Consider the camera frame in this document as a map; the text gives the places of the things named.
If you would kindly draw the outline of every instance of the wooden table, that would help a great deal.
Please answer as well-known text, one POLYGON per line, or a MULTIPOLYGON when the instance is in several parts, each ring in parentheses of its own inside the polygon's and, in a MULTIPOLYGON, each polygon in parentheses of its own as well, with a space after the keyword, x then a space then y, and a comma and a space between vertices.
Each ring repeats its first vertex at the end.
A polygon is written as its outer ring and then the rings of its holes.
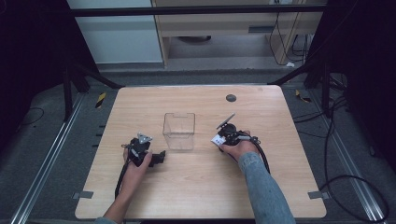
POLYGON ((254 218, 241 171, 210 141, 233 112, 230 122, 262 141, 272 177, 294 216, 324 217, 323 201, 307 194, 318 186, 283 92, 278 86, 258 85, 121 89, 84 187, 93 196, 79 199, 76 216, 100 217, 111 205, 123 165, 121 145, 141 132, 153 137, 154 153, 167 151, 163 164, 148 169, 127 218, 254 218), (228 94, 236 101, 228 102, 228 94), (168 150, 165 113, 195 114, 194 150, 168 150))

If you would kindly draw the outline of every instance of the black curtain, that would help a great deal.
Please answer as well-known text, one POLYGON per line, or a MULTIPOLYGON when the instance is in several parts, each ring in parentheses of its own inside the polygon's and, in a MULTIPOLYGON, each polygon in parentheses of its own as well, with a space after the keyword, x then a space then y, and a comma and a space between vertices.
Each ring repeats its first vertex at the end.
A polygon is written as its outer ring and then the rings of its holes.
MULTIPOLYGON (((323 14, 310 54, 326 54, 331 72, 346 75, 346 97, 353 114, 377 155, 388 159, 396 171, 396 6, 392 0, 355 2, 329 1, 346 7, 323 14), (334 30, 341 21, 343 24, 334 30)), ((308 80, 319 81, 320 72, 320 68, 313 69, 308 80)))
POLYGON ((41 10, 57 9, 69 9, 69 5, 65 0, 0 1, 0 152, 34 96, 63 82, 65 55, 99 72, 74 18, 40 17, 41 10), (67 52, 61 53, 60 46, 67 52))

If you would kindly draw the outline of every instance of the metal bracket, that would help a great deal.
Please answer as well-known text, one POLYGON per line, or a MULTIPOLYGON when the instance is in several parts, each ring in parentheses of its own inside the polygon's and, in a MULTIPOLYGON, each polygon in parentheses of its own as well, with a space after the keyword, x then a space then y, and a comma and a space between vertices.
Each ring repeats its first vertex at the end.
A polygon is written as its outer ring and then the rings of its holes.
POLYGON ((80 198, 91 199, 92 195, 93 195, 92 191, 74 192, 72 195, 72 199, 80 199, 80 198))
POLYGON ((219 125, 219 127, 217 127, 216 129, 221 128, 224 124, 226 124, 228 121, 230 121, 230 119, 231 119, 233 116, 235 116, 235 113, 232 113, 231 116, 230 116, 229 118, 227 118, 226 120, 224 120, 224 121, 219 125))
POLYGON ((322 193, 320 191, 308 192, 308 196, 309 196, 309 199, 311 199, 311 200, 312 199, 318 199, 318 198, 321 198, 321 199, 325 200, 325 199, 330 199, 331 198, 331 196, 330 196, 330 194, 328 192, 322 193))
POLYGON ((148 137, 142 133, 138 133, 137 138, 139 139, 140 144, 144 144, 152 140, 152 137, 148 137))

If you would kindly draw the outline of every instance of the black cable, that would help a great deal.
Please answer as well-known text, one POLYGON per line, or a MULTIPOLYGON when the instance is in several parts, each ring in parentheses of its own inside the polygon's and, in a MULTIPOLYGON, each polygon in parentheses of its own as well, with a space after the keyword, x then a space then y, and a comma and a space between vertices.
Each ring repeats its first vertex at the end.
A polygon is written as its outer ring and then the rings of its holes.
MULTIPOLYGON (((315 57, 316 54, 317 54, 318 52, 320 52, 324 47, 326 47, 327 45, 329 45, 329 42, 330 42, 331 40, 333 40, 333 37, 337 34, 337 32, 338 32, 338 30, 340 29, 340 27, 344 24, 344 22, 345 22, 345 21, 349 18, 349 16, 352 14, 352 11, 355 9, 355 7, 356 7, 356 5, 358 4, 358 2, 359 2, 359 0, 356 0, 356 1, 355 1, 354 5, 350 8, 350 10, 349 10, 348 13, 345 15, 345 17, 335 26, 335 28, 332 30, 332 32, 331 32, 329 35, 326 36, 326 38, 324 39, 324 41, 323 41, 312 53, 309 54, 309 57, 307 57, 307 59, 306 59, 307 61, 313 60, 314 58, 316 58, 316 57, 315 57)), ((274 51, 272 50, 272 46, 271 46, 271 36, 272 36, 272 33, 271 33, 271 35, 270 35, 270 47, 271 47, 271 51, 272 51, 273 54, 274 54, 274 51)), ((279 79, 278 81, 276 81, 276 82, 274 82, 274 83, 284 82, 285 80, 283 80, 283 79, 285 79, 286 77, 288 77, 288 76, 285 76, 285 77, 279 79)))
POLYGON ((32 107, 32 108, 30 108, 29 110, 35 110, 35 109, 41 110, 41 115, 40 115, 40 117, 38 117, 38 119, 35 119, 35 120, 31 121, 31 122, 23 123, 22 125, 33 124, 33 123, 36 123, 36 122, 38 122, 40 119, 43 118, 43 116, 44 116, 44 109, 42 109, 42 108, 40 108, 40 107, 32 107))
POLYGON ((306 134, 306 135, 309 135, 309 136, 313 136, 313 137, 317 137, 317 138, 326 138, 326 136, 319 136, 319 135, 315 135, 315 134, 312 134, 312 133, 305 133, 305 132, 302 132, 302 131, 297 131, 297 133, 303 133, 303 134, 306 134))
POLYGON ((332 135, 332 129, 333 129, 333 126, 334 126, 334 115, 333 115, 333 114, 334 114, 334 111, 335 111, 335 108, 336 108, 336 104, 337 104, 337 102, 335 102, 335 103, 333 104, 333 106, 332 106, 332 113, 330 113, 331 116, 330 116, 329 130, 328 130, 328 132, 327 132, 326 139, 325 139, 325 145, 324 145, 324 163, 323 163, 323 164, 324 164, 325 183, 323 184, 322 187, 319 188, 319 190, 323 190, 323 188, 327 186, 327 189, 328 189, 328 191, 329 191, 329 194, 330 194, 331 197, 334 199, 334 201, 335 201, 344 211, 346 211, 348 214, 350 214, 351 216, 353 216, 353 217, 356 218, 357 220, 364 221, 364 222, 369 222, 369 223, 380 223, 380 222, 384 222, 384 221, 388 218, 388 216, 389 216, 389 205, 388 205, 388 202, 385 200, 384 196, 382 195, 382 193, 381 193, 373 184, 371 184, 369 181, 367 181, 367 180, 365 180, 365 179, 363 179, 363 178, 361 178, 361 177, 359 177, 359 176, 355 176, 355 175, 339 175, 339 176, 334 177, 334 178, 332 178, 332 179, 329 180, 328 165, 327 165, 327 154, 328 154, 327 152, 328 152, 329 139, 330 139, 330 136, 332 135), (349 209, 347 209, 346 207, 344 207, 344 206, 336 199, 336 197, 334 196, 334 193, 332 192, 332 188, 331 188, 331 186, 330 186, 330 184, 331 184, 333 181, 338 180, 338 179, 341 179, 341 178, 354 178, 354 179, 358 179, 358 180, 363 181, 363 182, 365 182, 366 184, 368 184, 368 185, 370 186, 371 189, 374 189, 374 190, 376 191, 377 195, 378 195, 378 196, 381 198, 381 200, 383 201, 383 204, 385 205, 386 213, 385 213, 384 217, 381 218, 381 219, 379 219, 379 220, 370 220, 370 219, 367 219, 367 218, 365 218, 365 217, 360 217, 360 216, 354 214, 353 212, 351 212, 351 211, 350 211, 349 209))
POLYGON ((259 150, 259 153, 260 153, 260 155, 262 156, 262 161, 264 162, 265 169, 268 171, 268 174, 271 174, 271 172, 270 172, 270 166, 269 166, 269 164, 268 164, 267 157, 265 156, 265 153, 264 153, 264 151, 262 150, 262 147, 260 146, 259 138, 256 137, 256 136, 253 136, 253 137, 252 137, 250 134, 245 133, 245 132, 242 132, 242 131, 238 132, 238 134, 239 134, 240 136, 248 136, 248 137, 249 137, 249 141, 250 141, 251 143, 253 143, 253 145, 257 148, 257 150, 259 150))
MULTIPOLYGON (((345 98, 342 99, 342 100, 339 101, 339 102, 336 102, 337 100, 335 100, 334 105, 333 105, 332 107, 329 108, 329 110, 330 110, 331 112, 332 112, 332 109, 337 110, 337 109, 340 108, 341 106, 344 106, 344 105, 345 105, 345 104, 343 104, 343 105, 338 105, 338 104, 343 103, 343 102, 346 100, 345 98)), ((294 123, 303 123, 303 122, 307 122, 307 121, 312 120, 312 119, 316 119, 316 118, 320 117, 321 115, 325 114, 326 112, 328 112, 328 110, 325 110, 325 111, 322 111, 322 112, 314 112, 314 113, 311 113, 311 114, 306 114, 306 115, 301 115, 301 116, 295 117, 295 118, 293 118, 293 119, 297 119, 297 118, 301 118, 301 117, 305 117, 305 116, 309 116, 309 115, 312 115, 312 114, 319 113, 319 114, 317 114, 317 115, 315 115, 314 117, 311 117, 311 118, 309 118, 309 119, 296 120, 296 121, 294 121, 294 123)))
POLYGON ((293 44, 291 45, 291 52, 295 56, 303 57, 302 60, 304 60, 304 58, 306 58, 306 55, 307 55, 308 38, 307 38, 307 35, 305 35, 303 49, 295 49, 294 46, 297 41, 297 38, 298 38, 298 35, 294 37, 293 44))
POLYGON ((126 172, 126 169, 128 168, 128 165, 129 165, 129 161, 125 162, 125 164, 122 166, 119 181, 117 182, 116 190, 114 192, 114 195, 115 195, 114 198, 117 198, 117 196, 119 196, 122 179, 125 176, 125 172, 126 172))
POLYGON ((323 112, 318 112, 317 111, 317 112, 314 112, 314 113, 304 114, 304 115, 300 115, 300 116, 297 116, 297 117, 293 117, 292 119, 299 119, 299 118, 310 116, 310 115, 314 115, 314 114, 317 114, 317 113, 323 113, 323 112))
POLYGON ((306 57, 308 56, 308 35, 305 35, 305 42, 304 42, 304 56, 303 56, 303 63, 306 61, 306 57))
POLYGON ((276 57, 275 57, 274 50, 273 50, 273 48, 272 48, 272 35, 273 35, 275 29, 277 29, 277 32, 278 32, 278 34, 279 34, 279 39, 280 39, 280 42, 282 43, 283 52, 284 52, 286 58, 288 58, 292 63, 300 62, 301 60, 294 60, 294 59, 289 58, 289 56, 288 56, 288 54, 287 54, 287 52, 286 52, 285 43, 283 42, 283 38, 282 38, 282 35, 280 34, 280 29, 279 29, 279 12, 277 12, 277 13, 276 13, 276 21, 275 21, 274 29, 273 29, 273 31, 272 31, 271 34, 270 34, 270 49, 271 49, 271 51, 272 51, 272 53, 273 53, 273 55, 274 55, 274 58, 275 58, 276 63, 277 63, 278 65, 286 65, 285 63, 280 63, 280 62, 277 61, 277 59, 276 59, 276 57))

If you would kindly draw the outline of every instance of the transparent container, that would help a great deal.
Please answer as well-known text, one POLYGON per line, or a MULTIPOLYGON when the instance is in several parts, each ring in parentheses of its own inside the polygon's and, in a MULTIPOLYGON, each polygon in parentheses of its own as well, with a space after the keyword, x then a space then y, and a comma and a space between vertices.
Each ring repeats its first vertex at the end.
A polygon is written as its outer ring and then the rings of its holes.
POLYGON ((166 113, 163 122, 163 136, 169 149, 193 150, 195 114, 166 113))

